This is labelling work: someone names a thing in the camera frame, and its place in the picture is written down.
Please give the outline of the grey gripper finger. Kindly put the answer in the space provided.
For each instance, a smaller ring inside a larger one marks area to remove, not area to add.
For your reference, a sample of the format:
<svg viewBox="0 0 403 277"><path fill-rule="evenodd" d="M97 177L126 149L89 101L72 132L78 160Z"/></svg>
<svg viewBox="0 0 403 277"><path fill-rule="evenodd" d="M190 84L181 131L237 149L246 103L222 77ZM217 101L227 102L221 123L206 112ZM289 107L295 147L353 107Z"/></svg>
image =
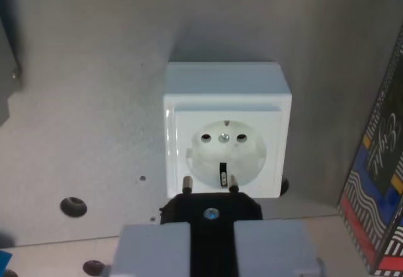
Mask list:
<svg viewBox="0 0 403 277"><path fill-rule="evenodd" d="M187 222L126 225L110 276L189 276L191 227Z"/></svg>
<svg viewBox="0 0 403 277"><path fill-rule="evenodd" d="M238 221L234 235L239 276L322 276L301 220Z"/></svg>

